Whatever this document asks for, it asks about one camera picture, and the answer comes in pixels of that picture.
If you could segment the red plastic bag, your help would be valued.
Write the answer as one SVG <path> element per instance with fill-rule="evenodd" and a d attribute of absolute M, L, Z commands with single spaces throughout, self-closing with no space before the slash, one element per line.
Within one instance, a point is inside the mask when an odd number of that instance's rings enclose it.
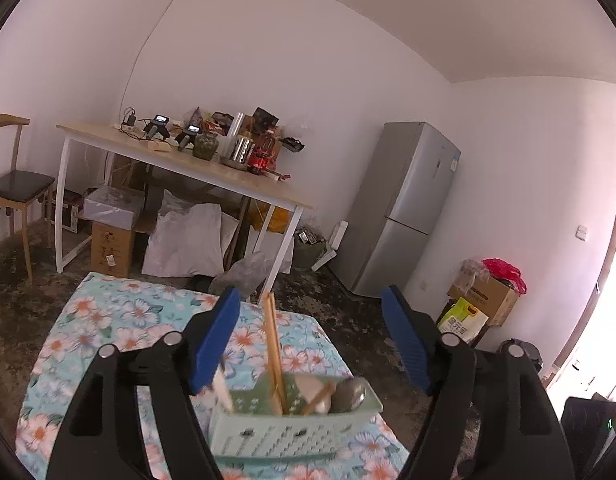
<path fill-rule="evenodd" d="M 527 286 L 519 268 L 499 258 L 486 258 L 482 260 L 482 263 L 493 278 L 506 282 L 517 295 L 527 294 Z"/>

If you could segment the steel cylinder container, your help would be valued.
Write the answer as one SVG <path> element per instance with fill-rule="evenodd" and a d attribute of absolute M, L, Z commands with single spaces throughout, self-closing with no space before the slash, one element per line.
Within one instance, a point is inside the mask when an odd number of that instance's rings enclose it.
<path fill-rule="evenodd" d="M 242 136 L 238 134 L 236 136 L 230 159 L 237 164 L 245 165 L 250 156 L 250 150 L 254 145 L 254 140 L 250 136 Z"/>

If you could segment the green glass jar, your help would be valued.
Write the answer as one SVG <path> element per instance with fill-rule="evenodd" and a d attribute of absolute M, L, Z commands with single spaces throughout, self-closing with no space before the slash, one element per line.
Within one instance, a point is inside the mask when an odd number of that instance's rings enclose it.
<path fill-rule="evenodd" d="M 194 139 L 193 156 L 203 160 L 212 160 L 219 146 L 218 134 L 202 131 Z"/>

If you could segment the white wooden spoon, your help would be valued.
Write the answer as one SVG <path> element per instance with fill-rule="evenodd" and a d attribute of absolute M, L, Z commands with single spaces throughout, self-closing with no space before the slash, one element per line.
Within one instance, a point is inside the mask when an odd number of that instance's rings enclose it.
<path fill-rule="evenodd" d="M 295 385 L 299 393 L 307 403 L 314 400 L 314 397 L 323 389 L 325 383 L 314 375 L 296 374 L 294 376 Z M 331 399 L 327 396 L 314 410 L 317 414 L 328 414 L 331 406 Z"/>

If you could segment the metal ladle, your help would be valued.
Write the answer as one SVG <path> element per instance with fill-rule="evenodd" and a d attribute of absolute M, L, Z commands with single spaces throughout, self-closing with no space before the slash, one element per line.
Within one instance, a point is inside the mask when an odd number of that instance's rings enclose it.
<path fill-rule="evenodd" d="M 348 377 L 335 386 L 331 396 L 330 414 L 350 413 L 358 410 L 368 393 L 369 383 L 363 377 Z"/>

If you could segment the wooden chair black seat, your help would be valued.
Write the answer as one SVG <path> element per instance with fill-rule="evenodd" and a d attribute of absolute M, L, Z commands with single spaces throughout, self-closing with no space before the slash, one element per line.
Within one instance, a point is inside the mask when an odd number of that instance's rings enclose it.
<path fill-rule="evenodd" d="M 10 171 L 0 177 L 0 209 L 9 218 L 9 234 L 16 234 L 15 215 L 20 213 L 20 237 L 22 238 L 25 266 L 28 282 L 32 282 L 32 264 L 28 238 L 28 209 L 33 203 L 42 206 L 43 217 L 46 218 L 46 241 L 53 244 L 52 193 L 55 185 L 54 177 L 38 172 L 19 170 L 17 168 L 18 152 L 20 151 L 20 136 L 30 120 L 25 117 L 10 114 L 0 114 L 0 129 L 15 127 L 16 133 L 12 148 Z"/>

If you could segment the red cola bottle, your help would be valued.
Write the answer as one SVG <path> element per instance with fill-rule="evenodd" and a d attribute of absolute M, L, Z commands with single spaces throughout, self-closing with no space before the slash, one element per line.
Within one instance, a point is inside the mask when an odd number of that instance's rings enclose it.
<path fill-rule="evenodd" d="M 261 174 L 268 168 L 276 139 L 271 131 L 267 131 L 255 143 L 247 163 L 247 170 L 252 174 Z"/>

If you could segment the cardboard box by wall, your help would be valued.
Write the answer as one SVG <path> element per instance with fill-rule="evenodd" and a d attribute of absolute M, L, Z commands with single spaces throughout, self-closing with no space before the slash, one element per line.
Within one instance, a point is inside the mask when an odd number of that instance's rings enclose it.
<path fill-rule="evenodd" d="M 520 295 L 511 287 L 495 278 L 482 280 L 478 276 L 472 280 L 471 274 L 460 273 L 453 281 L 447 295 L 457 300 L 468 300 L 480 312 L 488 316 L 489 326 L 502 326 Z"/>

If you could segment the mint green utensil basket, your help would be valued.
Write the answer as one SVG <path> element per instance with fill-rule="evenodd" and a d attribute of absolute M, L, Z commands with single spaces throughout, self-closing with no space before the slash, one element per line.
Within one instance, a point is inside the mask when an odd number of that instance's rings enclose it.
<path fill-rule="evenodd" d="M 284 375 L 288 413 L 281 415 L 274 405 L 268 373 L 262 373 L 253 388 L 230 392 L 233 410 L 217 406 L 210 419 L 208 440 L 212 454 L 239 460 L 290 460 L 332 455 L 350 438 L 381 414 L 383 405 L 369 385 L 358 408 L 338 413 L 304 413 L 310 399 L 300 387 L 314 391 L 337 385 L 341 377 Z"/>

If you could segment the floral turquoise tablecloth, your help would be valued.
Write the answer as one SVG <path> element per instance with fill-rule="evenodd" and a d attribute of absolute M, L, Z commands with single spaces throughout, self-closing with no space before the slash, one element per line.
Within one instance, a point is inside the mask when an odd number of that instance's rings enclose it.
<path fill-rule="evenodd" d="M 210 310 L 216 296 L 131 278 L 89 273 L 77 286 L 46 337 L 16 424 L 16 455 L 35 479 L 45 479 L 49 458 L 68 404 L 95 351 L 149 347 L 192 315 Z M 284 372 L 351 376 L 342 356 L 309 315 L 276 311 Z M 242 302 L 224 352 L 231 389 L 249 389 L 265 370 L 264 321 L 259 309 Z M 148 388 L 139 388 L 140 421 L 148 463 L 156 479 L 170 479 L 156 434 Z M 380 415 L 375 415 L 329 460 L 271 465 L 217 460 L 225 479 L 396 479 L 409 452 Z"/>

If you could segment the white plastic bag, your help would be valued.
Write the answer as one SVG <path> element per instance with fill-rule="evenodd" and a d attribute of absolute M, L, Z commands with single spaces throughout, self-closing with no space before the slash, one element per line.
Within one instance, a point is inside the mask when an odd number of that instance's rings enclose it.
<path fill-rule="evenodd" d="M 164 191 L 148 238 L 142 273 L 156 278 L 212 278 L 224 272 L 223 257 L 238 220 L 218 204 L 196 204 Z"/>

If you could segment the silver refrigerator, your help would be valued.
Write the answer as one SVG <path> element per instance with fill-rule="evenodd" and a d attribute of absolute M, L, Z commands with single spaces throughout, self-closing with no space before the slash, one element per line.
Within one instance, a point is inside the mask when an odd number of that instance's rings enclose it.
<path fill-rule="evenodd" d="M 330 268 L 353 294 L 403 288 L 442 213 L 461 151 L 427 122 L 388 122 Z"/>

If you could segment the white frame wooden desk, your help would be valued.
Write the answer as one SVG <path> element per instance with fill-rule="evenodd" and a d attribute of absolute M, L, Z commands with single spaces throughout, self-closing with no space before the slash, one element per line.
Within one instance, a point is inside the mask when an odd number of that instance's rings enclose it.
<path fill-rule="evenodd" d="M 55 195 L 55 226 L 54 249 L 56 272 L 62 273 L 64 268 L 78 256 L 87 243 L 81 242 L 67 254 L 63 252 L 62 215 L 65 195 L 65 185 L 70 157 L 70 149 L 75 143 L 100 148 L 113 155 L 129 157 L 137 162 L 155 166 L 181 174 L 182 176 L 223 188 L 224 190 L 241 194 L 253 200 L 260 200 L 269 205 L 264 224 L 257 237 L 255 250 L 258 250 L 265 239 L 268 225 L 273 211 L 281 208 L 291 213 L 291 219 L 284 230 L 282 242 L 276 258 L 265 280 L 261 293 L 267 295 L 272 292 L 273 284 L 279 274 L 283 257 L 290 247 L 294 232 L 299 224 L 302 213 L 311 207 L 308 200 L 292 186 L 285 182 L 276 182 L 266 177 L 257 177 L 245 171 L 229 168 L 220 162 L 206 162 L 191 155 L 183 154 L 172 148 L 166 152 L 156 152 L 148 147 L 144 141 L 134 140 L 125 133 L 112 126 L 90 125 L 83 122 L 73 124 L 58 124 L 57 127 L 65 132 L 58 178 L 56 179 Z"/>

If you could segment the yellow green package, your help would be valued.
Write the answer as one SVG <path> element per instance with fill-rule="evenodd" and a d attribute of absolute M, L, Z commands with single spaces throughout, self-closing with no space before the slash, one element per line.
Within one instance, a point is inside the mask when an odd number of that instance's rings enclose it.
<path fill-rule="evenodd" d="M 470 344 L 488 322 L 488 316 L 463 297 L 457 299 L 437 323 L 442 334 L 457 335 Z"/>

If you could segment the brown cardboard box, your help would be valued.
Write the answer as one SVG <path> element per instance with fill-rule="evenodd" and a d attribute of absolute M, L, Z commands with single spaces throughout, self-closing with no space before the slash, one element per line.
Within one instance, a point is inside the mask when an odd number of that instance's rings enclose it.
<path fill-rule="evenodd" d="M 129 275 L 134 233 L 107 224 L 92 223 L 91 270 L 114 278 Z"/>

